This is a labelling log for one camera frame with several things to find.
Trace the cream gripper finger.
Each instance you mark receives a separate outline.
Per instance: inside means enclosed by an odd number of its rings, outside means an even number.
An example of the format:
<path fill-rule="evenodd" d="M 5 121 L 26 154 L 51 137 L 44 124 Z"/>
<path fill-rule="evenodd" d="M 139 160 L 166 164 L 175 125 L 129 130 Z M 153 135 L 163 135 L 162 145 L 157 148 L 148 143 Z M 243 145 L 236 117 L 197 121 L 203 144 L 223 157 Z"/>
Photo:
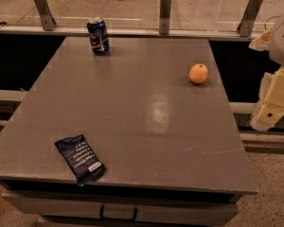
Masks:
<path fill-rule="evenodd" d="M 267 131 L 284 115 L 284 65 L 273 74 L 264 74 L 258 97 L 250 125 L 256 131 Z"/>
<path fill-rule="evenodd" d="M 265 30 L 260 36 L 249 43 L 249 48 L 256 51 L 268 51 L 270 47 L 271 29 Z"/>

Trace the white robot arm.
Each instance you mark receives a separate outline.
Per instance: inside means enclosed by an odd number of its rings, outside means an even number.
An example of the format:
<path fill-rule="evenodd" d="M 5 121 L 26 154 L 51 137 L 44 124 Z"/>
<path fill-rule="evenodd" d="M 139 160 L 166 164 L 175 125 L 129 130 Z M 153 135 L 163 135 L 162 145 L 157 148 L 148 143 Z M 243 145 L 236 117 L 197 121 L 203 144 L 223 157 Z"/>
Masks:
<path fill-rule="evenodd" d="M 250 122 L 254 130 L 267 131 L 284 115 L 284 12 L 274 26 L 250 42 L 249 47 L 256 51 L 267 50 L 270 59 L 280 65 L 273 74 L 264 74 Z"/>

